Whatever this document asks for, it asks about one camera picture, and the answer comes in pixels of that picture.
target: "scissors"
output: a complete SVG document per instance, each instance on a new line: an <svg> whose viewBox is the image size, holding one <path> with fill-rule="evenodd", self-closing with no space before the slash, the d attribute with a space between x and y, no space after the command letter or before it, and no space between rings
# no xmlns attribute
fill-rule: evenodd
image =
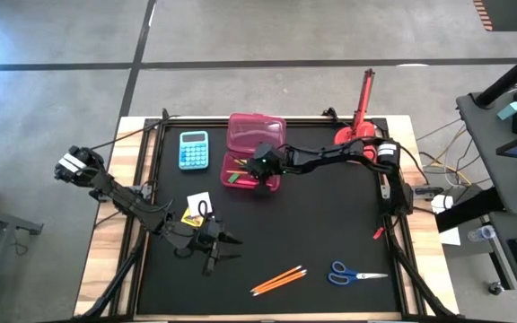
<svg viewBox="0 0 517 323"><path fill-rule="evenodd" d="M386 274L359 273L348 269L345 264L340 261L332 263L332 273L329 273L329 282L338 286L345 286L359 279L384 278Z"/></svg>

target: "teal calculator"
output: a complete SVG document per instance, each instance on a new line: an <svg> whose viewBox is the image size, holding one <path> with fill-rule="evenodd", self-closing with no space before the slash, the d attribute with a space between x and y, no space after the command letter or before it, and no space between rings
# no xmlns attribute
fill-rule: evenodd
<svg viewBox="0 0 517 323"><path fill-rule="evenodd" d="M189 131L180 134L179 168L200 170L208 166L208 133Z"/></svg>

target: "pencil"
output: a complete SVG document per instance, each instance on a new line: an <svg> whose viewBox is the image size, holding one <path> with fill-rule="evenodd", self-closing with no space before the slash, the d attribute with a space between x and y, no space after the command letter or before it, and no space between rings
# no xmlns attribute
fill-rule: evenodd
<svg viewBox="0 0 517 323"><path fill-rule="evenodd" d="M266 281L266 282L264 282L263 284L260 284L259 286L257 286L257 287L255 287L255 288L251 289L251 290L250 290L250 292L255 292L257 289L263 288L263 287L267 286L268 284L271 284L271 283L273 283L273 282L275 282L275 281L277 281L277 280L279 280L279 279L283 278L283 277L284 277L284 276L286 276L286 275L290 275L290 274L292 274L293 272L295 272L295 271L297 271L297 270L299 270L299 269L301 269L301 268L302 268L302 265L299 265L299 266L296 266L295 268L293 268L293 269L291 269L291 270L285 271L285 272L283 272L281 275L278 275L277 277L275 277L275 278L273 278L273 279L271 279L271 280L269 280L269 281Z"/></svg>
<svg viewBox="0 0 517 323"><path fill-rule="evenodd" d="M264 287L262 289L259 289L259 290L256 290L255 293L252 294L252 297L255 297L257 295L260 295L262 293L265 293L265 292L268 292L268 291L272 291L274 290L275 288L277 287L280 287L284 284L288 284L294 280L297 280L299 278L302 278L302 277L305 277L306 276L306 270L302 270L296 274L292 274L292 275L289 275L288 277L284 278L284 279L281 279L273 284L270 284L268 285L267 287Z"/></svg>

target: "concrete floor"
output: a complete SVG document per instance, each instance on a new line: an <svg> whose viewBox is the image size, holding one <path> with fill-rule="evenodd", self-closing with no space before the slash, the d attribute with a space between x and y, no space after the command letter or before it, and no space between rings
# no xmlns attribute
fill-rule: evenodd
<svg viewBox="0 0 517 323"><path fill-rule="evenodd" d="M0 0L0 64L129 63L146 0ZM517 32L484 31L469 0L166 0L151 20L144 62L244 59L517 57ZM416 136L458 117L454 100L508 65L377 67L372 114L408 114ZM364 68L141 71L129 115L350 114ZM45 223L30 252L10 248L0 322L70 317L97 204L53 179L71 144L112 138L128 70L0 72L0 210ZM419 142L438 153L459 126ZM451 164L468 143L452 149ZM100 151L109 157L109 148ZM473 149L469 158L477 155ZM481 163L465 171L486 178ZM449 259L460 312L517 321L517 292L488 295L485 256Z"/></svg>

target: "blue scissors handle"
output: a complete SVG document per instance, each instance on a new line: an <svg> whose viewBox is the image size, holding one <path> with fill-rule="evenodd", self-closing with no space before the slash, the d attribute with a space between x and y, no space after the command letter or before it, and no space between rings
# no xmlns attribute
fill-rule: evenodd
<svg viewBox="0 0 517 323"><path fill-rule="evenodd" d="M332 271L339 275L351 275L354 277L358 275L358 272L348 269L341 261L335 261L332 263Z"/></svg>
<svg viewBox="0 0 517 323"><path fill-rule="evenodd" d="M329 273L327 276L329 282L335 285L344 286L358 280L356 275L340 275L336 273Z"/></svg>

